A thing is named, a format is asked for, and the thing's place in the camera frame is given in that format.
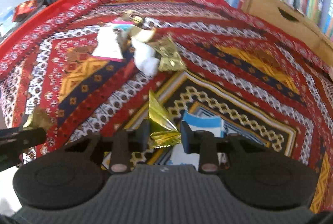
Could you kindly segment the red patterned tablecloth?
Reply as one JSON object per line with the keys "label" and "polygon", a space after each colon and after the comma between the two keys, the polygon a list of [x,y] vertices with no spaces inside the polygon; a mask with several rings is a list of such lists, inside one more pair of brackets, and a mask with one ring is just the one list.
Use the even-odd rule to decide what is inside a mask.
{"label": "red patterned tablecloth", "polygon": [[332,51],[224,0],[59,0],[1,44],[9,128],[36,107],[51,120],[25,163],[83,136],[111,136],[147,116],[154,94],[174,126],[218,115],[311,167],[314,212],[332,209]]}

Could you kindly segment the white blue paper bag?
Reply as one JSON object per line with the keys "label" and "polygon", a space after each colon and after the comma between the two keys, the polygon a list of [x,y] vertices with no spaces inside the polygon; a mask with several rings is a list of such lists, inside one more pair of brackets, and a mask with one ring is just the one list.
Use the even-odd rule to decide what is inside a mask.
{"label": "white blue paper bag", "polygon": [[[197,116],[185,111],[182,121],[187,122],[190,129],[193,131],[205,130],[211,132],[215,137],[224,137],[224,120],[219,116]],[[199,166],[199,154],[191,153],[186,154],[182,144],[174,146],[170,159],[167,165],[193,165],[196,170]]]}

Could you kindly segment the pink snack wrapper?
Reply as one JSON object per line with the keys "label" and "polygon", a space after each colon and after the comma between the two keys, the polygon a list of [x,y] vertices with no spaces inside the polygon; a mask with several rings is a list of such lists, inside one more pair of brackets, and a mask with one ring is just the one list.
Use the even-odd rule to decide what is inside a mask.
{"label": "pink snack wrapper", "polygon": [[100,27],[97,46],[91,56],[97,59],[122,62],[127,48],[128,33],[134,25],[131,22],[113,22]]}

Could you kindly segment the wooden drawer shelf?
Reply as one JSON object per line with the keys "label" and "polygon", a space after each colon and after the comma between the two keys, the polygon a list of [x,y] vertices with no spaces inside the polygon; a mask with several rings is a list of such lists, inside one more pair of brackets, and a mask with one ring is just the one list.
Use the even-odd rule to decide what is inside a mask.
{"label": "wooden drawer shelf", "polygon": [[332,65],[332,41],[319,26],[287,4],[280,0],[245,0],[241,9],[303,41],[323,61]]}

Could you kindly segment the small gold foil wrapper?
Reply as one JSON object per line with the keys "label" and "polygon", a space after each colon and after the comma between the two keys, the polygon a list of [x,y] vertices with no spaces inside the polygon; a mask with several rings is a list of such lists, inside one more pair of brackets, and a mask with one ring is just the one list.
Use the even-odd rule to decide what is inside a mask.
{"label": "small gold foil wrapper", "polygon": [[175,126],[170,113],[149,91],[148,119],[150,121],[151,148],[175,146],[181,143],[181,133]]}

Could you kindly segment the gold candy wrapper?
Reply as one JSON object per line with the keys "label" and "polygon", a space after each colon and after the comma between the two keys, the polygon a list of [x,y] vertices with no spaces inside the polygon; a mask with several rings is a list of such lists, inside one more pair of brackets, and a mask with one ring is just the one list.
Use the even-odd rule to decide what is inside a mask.
{"label": "gold candy wrapper", "polygon": [[170,35],[148,44],[161,56],[158,68],[160,72],[184,71],[186,69],[186,64],[182,60],[177,46]]}

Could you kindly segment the red snack bag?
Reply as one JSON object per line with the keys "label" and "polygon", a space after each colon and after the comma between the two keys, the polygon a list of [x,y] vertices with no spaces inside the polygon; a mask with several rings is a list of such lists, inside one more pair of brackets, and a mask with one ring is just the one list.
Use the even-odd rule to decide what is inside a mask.
{"label": "red snack bag", "polygon": [[28,1],[24,1],[23,3],[20,3],[14,9],[14,15],[13,15],[12,21],[21,22],[27,16],[34,13],[35,10],[37,9],[37,7],[38,7],[37,0],[28,0]]}

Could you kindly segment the white tissue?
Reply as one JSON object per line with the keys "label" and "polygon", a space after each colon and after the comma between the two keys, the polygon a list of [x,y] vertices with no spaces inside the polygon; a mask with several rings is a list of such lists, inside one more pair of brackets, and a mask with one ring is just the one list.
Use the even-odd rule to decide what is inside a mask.
{"label": "white tissue", "polygon": [[144,42],[132,38],[134,47],[134,64],[147,77],[155,77],[158,73],[160,60],[155,57],[156,51]]}

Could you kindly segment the golden biscuit wrapper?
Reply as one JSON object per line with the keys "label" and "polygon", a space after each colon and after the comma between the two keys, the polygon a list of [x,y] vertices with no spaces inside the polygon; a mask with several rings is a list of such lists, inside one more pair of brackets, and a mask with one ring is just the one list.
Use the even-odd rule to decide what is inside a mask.
{"label": "golden biscuit wrapper", "polygon": [[36,107],[33,112],[28,115],[26,122],[22,126],[24,130],[43,128],[45,131],[48,131],[51,127],[51,117],[47,114],[46,110],[41,107]]}

